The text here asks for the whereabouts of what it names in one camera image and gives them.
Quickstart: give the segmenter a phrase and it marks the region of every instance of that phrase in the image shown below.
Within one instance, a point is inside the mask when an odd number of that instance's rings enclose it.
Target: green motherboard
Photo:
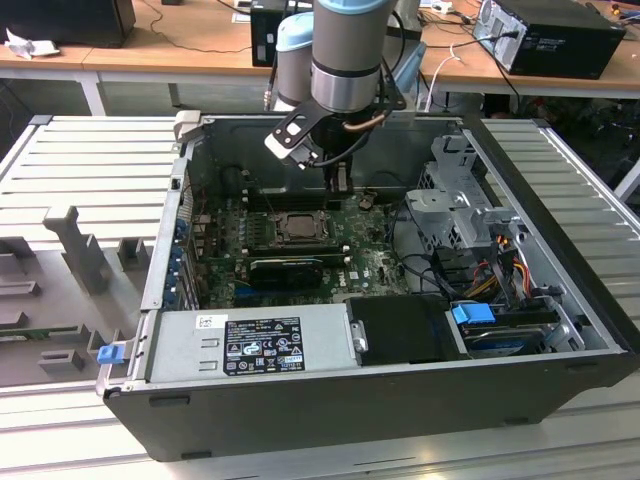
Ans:
[[[351,296],[409,293],[387,242],[388,215],[381,205],[367,207],[363,209],[360,198],[353,196],[338,209],[313,212],[251,211],[236,200],[208,209],[200,216],[195,236],[201,308],[339,303]],[[253,262],[306,258],[309,250],[297,249],[301,244],[308,247],[305,242],[348,254],[324,255],[340,261],[322,268],[321,282],[312,289],[254,288]]]

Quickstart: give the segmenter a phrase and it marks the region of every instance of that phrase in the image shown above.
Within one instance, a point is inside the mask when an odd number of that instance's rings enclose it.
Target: desk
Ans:
[[[186,0],[181,6],[164,6],[146,0],[163,12],[155,29],[173,42],[200,49],[237,53],[202,53],[172,46],[150,30],[158,14],[144,0],[133,0],[136,26],[121,49],[63,47],[62,55],[32,61],[0,49],[0,77],[71,80],[81,84],[93,115],[105,115],[103,82],[150,82],[170,84],[174,105],[179,104],[177,83],[207,85],[266,84],[267,68],[251,65],[250,26],[233,24],[233,12],[214,0]],[[475,0],[454,0],[457,9],[474,14]],[[604,10],[609,4],[594,0]],[[470,40],[456,26],[429,25],[423,33],[427,45],[449,45]],[[511,93],[491,57],[479,45],[461,47],[463,62],[448,62],[440,71],[436,89],[452,92]],[[427,50],[422,72],[430,78],[447,49]],[[545,77],[510,77],[522,95],[552,95],[601,98],[640,98],[640,41],[623,41],[600,80]]]
[[[62,55],[31,61],[1,48],[0,78],[76,81],[93,115],[107,114],[104,82],[169,84],[174,105],[179,104],[177,83],[266,85],[270,70],[251,65],[250,26],[231,23],[231,10],[214,0],[187,0],[181,6],[146,1],[164,14],[155,30],[175,43],[242,51],[201,53],[176,48],[151,32],[151,22],[159,15],[145,1],[133,0],[136,24],[123,48],[63,47]]]

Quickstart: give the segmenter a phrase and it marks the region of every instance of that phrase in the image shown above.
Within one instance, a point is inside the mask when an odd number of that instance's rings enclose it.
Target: table leg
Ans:
[[[93,116],[106,116],[106,95],[96,72],[82,72],[78,81]]]
[[[180,102],[180,92],[178,92],[178,85],[175,83],[169,84],[169,96],[171,97],[171,106],[179,108],[182,106]]]

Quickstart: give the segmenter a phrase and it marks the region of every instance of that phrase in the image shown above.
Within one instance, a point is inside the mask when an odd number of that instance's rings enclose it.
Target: black computer tower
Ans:
[[[484,0],[473,35],[512,75],[598,79],[625,29],[572,0]]]
[[[136,23],[132,0],[0,1],[0,39],[8,28],[30,40],[118,48]]]
[[[310,12],[311,2],[289,0],[284,18],[294,12]],[[254,0],[251,2],[251,60],[254,67],[270,67],[276,56],[278,26],[283,20],[284,0]]]

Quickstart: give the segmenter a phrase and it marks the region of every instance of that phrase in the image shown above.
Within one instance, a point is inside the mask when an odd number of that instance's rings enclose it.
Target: copper pipe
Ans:
[[[357,123],[355,125],[345,122],[342,124],[342,126],[347,132],[362,132],[382,123],[385,118],[387,118],[387,116],[384,113],[381,113],[380,115],[376,115],[371,120],[367,120],[366,122]]]

